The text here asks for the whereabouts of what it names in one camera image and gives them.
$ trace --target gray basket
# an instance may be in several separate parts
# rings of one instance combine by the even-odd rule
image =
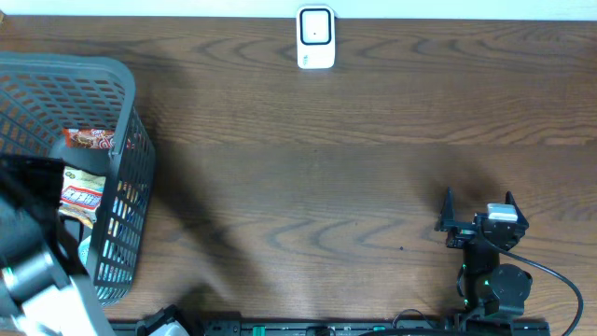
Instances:
[[[0,52],[0,152],[106,176],[86,264],[104,306],[131,289],[153,185],[155,150],[134,95],[131,72],[115,60]],[[64,128],[112,130],[115,144],[66,148]]]

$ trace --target red snack wrapper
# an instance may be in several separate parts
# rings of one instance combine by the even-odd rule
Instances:
[[[109,149],[114,146],[114,131],[64,129],[62,132],[67,147]]]

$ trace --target food package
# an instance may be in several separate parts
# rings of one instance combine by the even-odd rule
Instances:
[[[109,149],[114,146],[114,131],[108,130],[62,130],[67,147]]]
[[[60,213],[78,219],[93,229],[97,220],[95,211],[104,193],[104,176],[91,175],[81,170],[65,167]]]

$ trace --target wooden surface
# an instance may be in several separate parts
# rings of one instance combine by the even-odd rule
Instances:
[[[577,283],[597,332],[597,23],[337,23],[336,65],[296,66],[291,20],[7,17],[4,50],[103,55],[137,82],[159,162],[132,293],[106,310],[391,318],[461,308],[433,227],[512,190],[514,249]],[[561,334],[563,283],[525,316]]]

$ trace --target white device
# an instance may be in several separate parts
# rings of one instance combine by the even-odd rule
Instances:
[[[334,11],[305,6],[297,12],[297,63],[302,69],[326,69],[336,59]]]

